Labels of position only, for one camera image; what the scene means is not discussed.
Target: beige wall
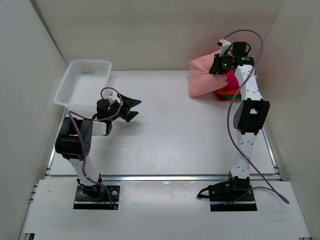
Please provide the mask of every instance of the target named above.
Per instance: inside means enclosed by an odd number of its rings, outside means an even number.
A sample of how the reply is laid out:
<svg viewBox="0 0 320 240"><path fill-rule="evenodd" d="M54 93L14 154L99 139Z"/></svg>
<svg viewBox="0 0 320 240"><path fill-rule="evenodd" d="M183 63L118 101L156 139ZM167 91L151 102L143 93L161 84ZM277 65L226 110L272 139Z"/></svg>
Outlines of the beige wall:
<svg viewBox="0 0 320 240"><path fill-rule="evenodd" d="M282 2L33 1L67 63L103 59L112 62L113 70L188 69L190 60L217 50L217 41L233 30L250 28L265 36ZM255 51L259 41L243 36Z"/></svg>
<svg viewBox="0 0 320 240"><path fill-rule="evenodd" d="M320 1L286 0L265 41L259 85L284 179L320 239Z"/></svg>
<svg viewBox="0 0 320 240"><path fill-rule="evenodd" d="M62 108L66 64L28 0L0 0L0 239L17 240L44 177Z"/></svg>

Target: table surface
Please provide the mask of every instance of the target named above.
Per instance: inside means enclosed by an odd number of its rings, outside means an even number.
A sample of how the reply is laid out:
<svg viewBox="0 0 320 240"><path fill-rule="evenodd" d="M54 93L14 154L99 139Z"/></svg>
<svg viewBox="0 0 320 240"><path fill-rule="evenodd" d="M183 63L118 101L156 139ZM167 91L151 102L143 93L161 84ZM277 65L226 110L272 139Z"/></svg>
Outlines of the table surface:
<svg viewBox="0 0 320 240"><path fill-rule="evenodd" d="M122 181L119 209L73 209L74 179L41 180L29 210L24 233L34 240L298 240L309 238L307 225L290 182L273 186L290 204L274 193L253 191L257 211L210 212L199 190L205 181ZM252 186L266 186L253 181Z"/></svg>
<svg viewBox="0 0 320 240"><path fill-rule="evenodd" d="M109 136L93 136L90 157L102 175L226 175L236 157L226 127L228 102L211 93L189 98L188 70L111 71L109 87L139 99L131 122L113 122ZM235 103L231 119L239 103ZM263 174L274 168L262 132L252 162ZM51 175L75 175L55 153Z"/></svg>

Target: pink towel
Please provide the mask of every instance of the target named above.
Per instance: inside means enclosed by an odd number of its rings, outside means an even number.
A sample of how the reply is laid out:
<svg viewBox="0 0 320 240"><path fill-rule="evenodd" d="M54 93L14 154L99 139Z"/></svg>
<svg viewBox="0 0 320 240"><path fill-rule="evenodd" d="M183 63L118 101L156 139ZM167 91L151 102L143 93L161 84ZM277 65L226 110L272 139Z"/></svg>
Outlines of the pink towel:
<svg viewBox="0 0 320 240"><path fill-rule="evenodd" d="M189 84L189 97L213 92L221 89L228 84L225 75L213 75L209 73L212 64L214 63L215 54L220 50L215 51L209 55L199 57L189 62L190 66L190 84Z"/></svg>

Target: laundry basket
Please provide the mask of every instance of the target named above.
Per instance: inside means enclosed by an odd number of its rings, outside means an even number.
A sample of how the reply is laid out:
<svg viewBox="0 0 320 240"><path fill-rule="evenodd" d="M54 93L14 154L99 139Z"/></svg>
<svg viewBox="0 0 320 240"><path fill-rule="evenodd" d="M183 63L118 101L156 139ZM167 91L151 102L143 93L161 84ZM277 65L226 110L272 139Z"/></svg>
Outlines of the laundry basket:
<svg viewBox="0 0 320 240"><path fill-rule="evenodd" d="M70 62L53 102L68 109L93 110L107 86L112 63L104 60L75 59Z"/></svg>

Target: white panel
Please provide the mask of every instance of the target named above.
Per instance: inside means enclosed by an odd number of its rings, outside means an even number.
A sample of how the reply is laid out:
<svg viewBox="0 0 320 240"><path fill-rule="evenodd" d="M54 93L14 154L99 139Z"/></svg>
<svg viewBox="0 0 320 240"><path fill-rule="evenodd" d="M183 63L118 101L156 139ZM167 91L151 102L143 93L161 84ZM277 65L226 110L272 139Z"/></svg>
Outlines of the white panel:
<svg viewBox="0 0 320 240"><path fill-rule="evenodd" d="M320 239L320 1L286 0L266 42L260 86L268 132L311 235Z"/></svg>
<svg viewBox="0 0 320 240"><path fill-rule="evenodd" d="M264 37L283 0L35 0L66 62L102 59L114 70L188 69L231 31ZM259 52L253 34L240 34Z"/></svg>
<svg viewBox="0 0 320 240"><path fill-rule="evenodd" d="M0 0L0 239L18 239L61 120L66 64L28 0Z"/></svg>
<svg viewBox="0 0 320 240"><path fill-rule="evenodd" d="M199 190L212 182L121 183L119 210L73 209L75 180L42 180L24 229L34 240L298 240L310 236L290 182L273 182L290 201L254 190L258 211L210 212ZM266 186L253 182L252 186Z"/></svg>
<svg viewBox="0 0 320 240"><path fill-rule="evenodd" d="M189 98L189 78L188 70L111 71L108 85L142 103L132 109L139 115L131 122L117 119L109 136L92 137L90 156L101 174L228 174L236 158L227 133L229 103L212 94ZM275 173L262 132L252 161L264 174ZM75 171L55 154L50 174Z"/></svg>

